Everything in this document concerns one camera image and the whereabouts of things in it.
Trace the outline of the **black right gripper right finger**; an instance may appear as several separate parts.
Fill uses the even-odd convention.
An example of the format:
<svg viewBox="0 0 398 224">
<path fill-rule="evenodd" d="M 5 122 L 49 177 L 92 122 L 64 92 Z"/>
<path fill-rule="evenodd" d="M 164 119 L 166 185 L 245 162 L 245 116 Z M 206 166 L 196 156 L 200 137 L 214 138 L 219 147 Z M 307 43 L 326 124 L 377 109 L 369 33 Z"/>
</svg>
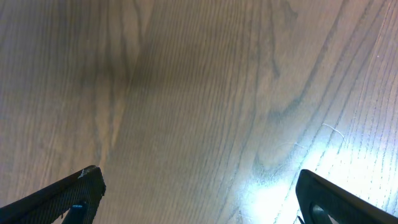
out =
<svg viewBox="0 0 398 224">
<path fill-rule="evenodd" d="M 397 224 L 397 217 L 307 169 L 300 171 L 295 192 L 302 213 L 300 223 Z"/>
</svg>

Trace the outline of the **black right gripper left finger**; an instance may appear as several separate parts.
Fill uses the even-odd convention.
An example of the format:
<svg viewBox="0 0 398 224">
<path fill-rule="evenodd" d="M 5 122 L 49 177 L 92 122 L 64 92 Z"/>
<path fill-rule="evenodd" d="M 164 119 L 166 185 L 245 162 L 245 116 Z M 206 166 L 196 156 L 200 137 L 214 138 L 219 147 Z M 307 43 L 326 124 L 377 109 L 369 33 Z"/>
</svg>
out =
<svg viewBox="0 0 398 224">
<path fill-rule="evenodd" d="M 106 191 L 101 169 L 91 165 L 1 208 L 1 223 L 93 222 Z"/>
</svg>

